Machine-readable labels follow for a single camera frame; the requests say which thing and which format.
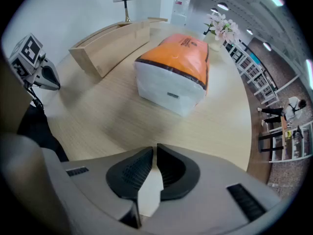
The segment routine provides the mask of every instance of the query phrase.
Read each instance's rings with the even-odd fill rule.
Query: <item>flower vase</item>
[[[220,38],[219,40],[215,40],[215,35],[212,34],[211,32],[208,32],[203,40],[204,42],[209,44],[209,48],[214,50],[214,51],[220,51],[224,39]]]

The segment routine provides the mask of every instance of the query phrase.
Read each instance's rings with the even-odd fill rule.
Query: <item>orange and white package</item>
[[[209,76],[208,44],[172,35],[135,60],[138,92],[181,116],[205,97]]]

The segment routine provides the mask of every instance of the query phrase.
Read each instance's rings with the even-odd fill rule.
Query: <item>round table top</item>
[[[209,53],[208,94],[187,117],[139,96],[134,60],[164,38],[203,36],[168,23],[151,23],[150,41],[103,79],[86,74],[69,54],[56,67],[61,88],[43,103],[52,134],[70,160],[113,155],[141,146],[171,144],[215,155],[247,169],[251,118],[244,84],[224,46]]]

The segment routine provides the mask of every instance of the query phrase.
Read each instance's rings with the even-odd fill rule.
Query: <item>brown floor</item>
[[[254,92],[251,91],[253,88],[250,88],[246,81],[243,82],[249,101],[252,126],[251,153],[247,173],[267,184],[271,170],[271,163],[269,163],[270,152],[260,153],[258,148],[259,134],[267,133],[266,124],[262,127],[261,120],[267,116],[257,111],[257,107],[262,108],[264,105],[261,105],[259,99],[253,95]],[[269,141],[264,142],[264,147],[269,147]]]

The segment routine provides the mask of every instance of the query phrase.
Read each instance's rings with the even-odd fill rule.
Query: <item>white shirt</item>
[[[296,110],[300,109],[298,105],[299,102],[300,100],[296,96],[289,98],[289,104],[292,105],[292,107],[295,108]],[[302,109],[293,113],[292,107],[290,105],[288,105],[285,110],[285,116],[286,116],[287,121],[293,119],[294,117],[299,119],[302,114]]]

